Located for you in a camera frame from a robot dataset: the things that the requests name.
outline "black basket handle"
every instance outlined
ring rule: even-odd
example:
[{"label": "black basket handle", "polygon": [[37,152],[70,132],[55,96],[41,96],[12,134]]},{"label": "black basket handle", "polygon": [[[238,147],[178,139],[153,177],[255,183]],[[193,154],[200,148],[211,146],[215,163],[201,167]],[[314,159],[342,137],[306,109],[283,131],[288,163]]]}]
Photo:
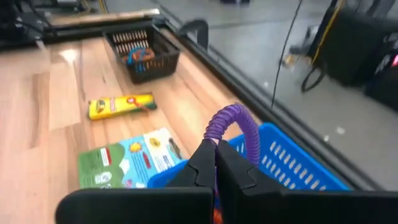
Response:
[{"label": "black basket handle", "polygon": [[207,50],[209,44],[209,25],[203,19],[194,19],[184,23],[177,31],[177,35],[187,35],[188,32],[197,32],[197,43]]}]

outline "yellow crayon box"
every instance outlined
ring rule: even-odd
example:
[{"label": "yellow crayon box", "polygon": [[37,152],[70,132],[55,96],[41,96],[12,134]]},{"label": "yellow crayon box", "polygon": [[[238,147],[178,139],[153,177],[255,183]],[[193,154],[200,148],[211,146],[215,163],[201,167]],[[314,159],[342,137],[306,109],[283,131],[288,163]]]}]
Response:
[{"label": "yellow crayon box", "polygon": [[153,94],[106,97],[88,102],[90,119],[102,119],[117,116],[126,112],[148,111],[156,109]]}]

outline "store floor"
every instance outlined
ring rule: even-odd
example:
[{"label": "store floor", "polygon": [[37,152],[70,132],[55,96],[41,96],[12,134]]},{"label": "store floor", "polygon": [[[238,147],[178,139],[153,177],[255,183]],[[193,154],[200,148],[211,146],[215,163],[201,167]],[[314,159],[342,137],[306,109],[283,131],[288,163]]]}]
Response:
[{"label": "store floor", "polygon": [[[307,26],[320,23],[330,0],[304,0],[288,46],[300,43]],[[215,0],[113,0],[110,12],[147,9],[161,4],[180,20],[204,18],[210,25],[210,44],[237,65],[248,78],[273,93],[277,61],[298,1],[252,1],[246,7]],[[398,4],[393,8],[398,11]],[[339,149],[382,187],[398,190],[398,114],[325,78],[301,94],[307,66],[282,69],[276,100]]]}]

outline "blue shopping basket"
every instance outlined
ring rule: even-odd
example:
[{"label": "blue shopping basket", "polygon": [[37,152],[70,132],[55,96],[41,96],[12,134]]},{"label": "blue shopping basket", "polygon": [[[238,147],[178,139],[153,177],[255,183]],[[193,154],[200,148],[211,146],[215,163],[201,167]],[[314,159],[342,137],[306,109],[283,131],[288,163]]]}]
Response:
[{"label": "blue shopping basket", "polygon": [[[290,189],[349,190],[331,172],[301,149],[275,125],[265,123],[259,127],[261,155],[259,169]],[[243,134],[229,144],[246,157]],[[185,162],[153,176],[148,187],[164,187],[172,180]]]}]

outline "green book cover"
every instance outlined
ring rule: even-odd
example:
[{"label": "green book cover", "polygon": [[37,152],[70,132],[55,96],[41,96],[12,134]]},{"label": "green book cover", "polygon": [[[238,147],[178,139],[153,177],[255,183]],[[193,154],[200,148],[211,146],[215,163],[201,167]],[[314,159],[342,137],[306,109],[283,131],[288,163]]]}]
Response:
[{"label": "green book cover", "polygon": [[143,188],[183,159],[166,128],[99,147],[78,156],[81,188]]}]

